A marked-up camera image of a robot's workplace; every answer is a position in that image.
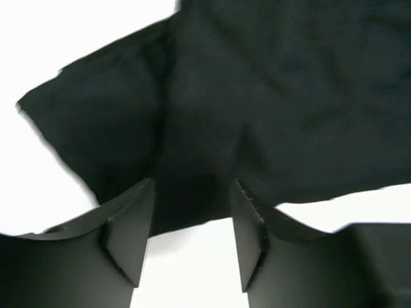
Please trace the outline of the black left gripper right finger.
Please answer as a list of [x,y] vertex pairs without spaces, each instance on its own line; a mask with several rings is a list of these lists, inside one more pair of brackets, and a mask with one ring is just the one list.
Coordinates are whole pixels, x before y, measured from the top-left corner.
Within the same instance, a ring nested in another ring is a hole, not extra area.
[[234,181],[241,286],[257,308],[410,306],[410,225],[308,227]]

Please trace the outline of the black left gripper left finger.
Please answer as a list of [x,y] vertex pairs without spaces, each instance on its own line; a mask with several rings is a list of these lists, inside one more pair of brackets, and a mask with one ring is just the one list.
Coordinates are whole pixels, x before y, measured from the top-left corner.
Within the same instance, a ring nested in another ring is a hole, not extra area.
[[1,236],[2,308],[129,307],[155,197],[152,179],[42,234]]

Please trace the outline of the black pleated skirt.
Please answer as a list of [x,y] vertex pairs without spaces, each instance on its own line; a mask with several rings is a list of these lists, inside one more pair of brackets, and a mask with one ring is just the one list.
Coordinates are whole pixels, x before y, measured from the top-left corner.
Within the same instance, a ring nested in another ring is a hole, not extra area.
[[409,1],[182,1],[18,105],[105,203],[155,180],[152,235],[410,182]]

